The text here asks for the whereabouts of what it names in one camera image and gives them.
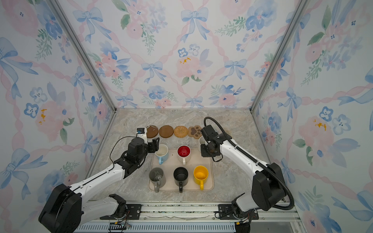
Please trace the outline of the light blue mug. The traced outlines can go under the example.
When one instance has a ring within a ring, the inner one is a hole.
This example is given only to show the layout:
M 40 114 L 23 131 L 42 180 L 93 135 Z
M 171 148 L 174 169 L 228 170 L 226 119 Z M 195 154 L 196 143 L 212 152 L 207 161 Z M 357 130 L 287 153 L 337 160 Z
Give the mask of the light blue mug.
M 159 165 L 164 164 L 169 158 L 169 148 L 165 144 L 160 144 L 159 149 L 155 152 Z

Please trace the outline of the dark wooden coaster white marks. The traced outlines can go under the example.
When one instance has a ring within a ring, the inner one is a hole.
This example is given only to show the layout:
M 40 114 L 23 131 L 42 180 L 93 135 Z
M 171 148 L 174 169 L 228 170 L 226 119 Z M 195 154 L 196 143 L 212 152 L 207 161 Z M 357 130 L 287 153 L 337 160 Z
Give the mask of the dark wooden coaster white marks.
M 148 138 L 156 137 L 158 135 L 158 132 L 159 132 L 158 128 L 154 125 L 147 126 L 146 130 L 147 130 L 146 135 L 147 135 Z

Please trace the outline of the plain brown wooden coaster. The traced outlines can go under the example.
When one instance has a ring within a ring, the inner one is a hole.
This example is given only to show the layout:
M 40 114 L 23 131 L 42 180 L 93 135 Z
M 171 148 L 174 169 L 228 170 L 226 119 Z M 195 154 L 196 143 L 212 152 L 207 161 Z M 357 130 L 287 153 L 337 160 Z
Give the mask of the plain brown wooden coaster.
M 164 125 L 159 129 L 159 135 L 163 138 L 169 138 L 173 135 L 174 128 L 170 125 Z

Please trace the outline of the cork paw print coaster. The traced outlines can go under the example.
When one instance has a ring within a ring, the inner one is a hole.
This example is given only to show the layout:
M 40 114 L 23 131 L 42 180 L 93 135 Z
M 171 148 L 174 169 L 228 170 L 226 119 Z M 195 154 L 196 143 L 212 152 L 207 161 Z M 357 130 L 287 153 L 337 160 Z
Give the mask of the cork paw print coaster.
M 199 139 L 202 136 L 201 129 L 202 127 L 199 125 L 189 127 L 188 136 L 193 137 L 195 139 Z

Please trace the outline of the yellow mug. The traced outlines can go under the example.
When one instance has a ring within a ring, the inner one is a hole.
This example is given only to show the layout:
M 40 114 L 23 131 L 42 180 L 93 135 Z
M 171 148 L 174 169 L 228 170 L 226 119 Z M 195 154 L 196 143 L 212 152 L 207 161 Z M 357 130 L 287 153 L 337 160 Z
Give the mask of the yellow mug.
M 193 171 L 194 182 L 199 186 L 200 190 L 204 190 L 206 180 L 209 176 L 209 171 L 204 166 L 197 166 Z

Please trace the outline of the grey mug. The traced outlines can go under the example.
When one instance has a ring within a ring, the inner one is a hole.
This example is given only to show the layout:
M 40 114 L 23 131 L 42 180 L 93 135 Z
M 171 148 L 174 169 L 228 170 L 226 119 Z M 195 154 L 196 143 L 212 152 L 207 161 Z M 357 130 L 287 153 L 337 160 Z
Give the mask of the grey mug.
M 158 193 L 160 191 L 160 188 L 162 188 L 166 184 L 166 177 L 164 175 L 164 171 L 161 168 L 152 169 L 149 174 L 149 179 L 153 185 L 155 193 Z

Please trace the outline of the rattan woven round coaster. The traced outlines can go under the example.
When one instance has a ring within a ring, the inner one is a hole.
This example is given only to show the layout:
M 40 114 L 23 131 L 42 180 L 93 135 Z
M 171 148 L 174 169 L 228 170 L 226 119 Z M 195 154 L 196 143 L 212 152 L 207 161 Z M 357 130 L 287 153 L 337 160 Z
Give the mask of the rattan woven round coaster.
M 188 135 L 188 128 L 185 126 L 177 126 L 174 128 L 173 133 L 177 138 L 184 138 Z

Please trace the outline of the white mug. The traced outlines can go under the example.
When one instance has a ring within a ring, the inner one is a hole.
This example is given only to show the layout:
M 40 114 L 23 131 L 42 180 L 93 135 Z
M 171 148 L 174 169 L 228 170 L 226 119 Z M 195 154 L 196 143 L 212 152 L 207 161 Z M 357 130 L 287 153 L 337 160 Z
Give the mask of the white mug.
M 204 139 L 203 136 L 199 138 L 199 144 L 200 145 L 207 145 L 207 141 Z

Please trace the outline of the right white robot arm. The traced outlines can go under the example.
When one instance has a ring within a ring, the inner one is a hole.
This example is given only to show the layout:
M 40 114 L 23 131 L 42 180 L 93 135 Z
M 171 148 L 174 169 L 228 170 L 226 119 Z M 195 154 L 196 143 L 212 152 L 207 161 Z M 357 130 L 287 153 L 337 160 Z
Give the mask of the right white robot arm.
M 294 198 L 277 164 L 267 164 L 254 157 L 230 135 L 224 132 L 219 134 L 211 125 L 205 126 L 201 133 L 206 141 L 201 146 L 203 157 L 227 157 L 246 172 L 250 180 L 250 192 L 241 194 L 232 201 L 235 217 L 244 218 L 247 213 L 257 209 L 291 210 L 294 207 Z

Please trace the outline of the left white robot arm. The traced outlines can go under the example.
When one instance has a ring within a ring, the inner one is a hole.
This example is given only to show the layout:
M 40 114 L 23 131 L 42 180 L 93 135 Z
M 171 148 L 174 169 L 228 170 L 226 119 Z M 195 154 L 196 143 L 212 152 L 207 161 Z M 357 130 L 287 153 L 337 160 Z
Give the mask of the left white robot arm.
M 79 226 L 100 217 L 118 220 L 127 217 L 126 200 L 117 194 L 92 201 L 91 198 L 113 183 L 119 182 L 145 162 L 148 154 L 159 149 L 159 138 L 151 142 L 134 137 L 128 149 L 101 172 L 72 185 L 60 184 L 52 191 L 38 221 L 51 233 L 73 233 Z

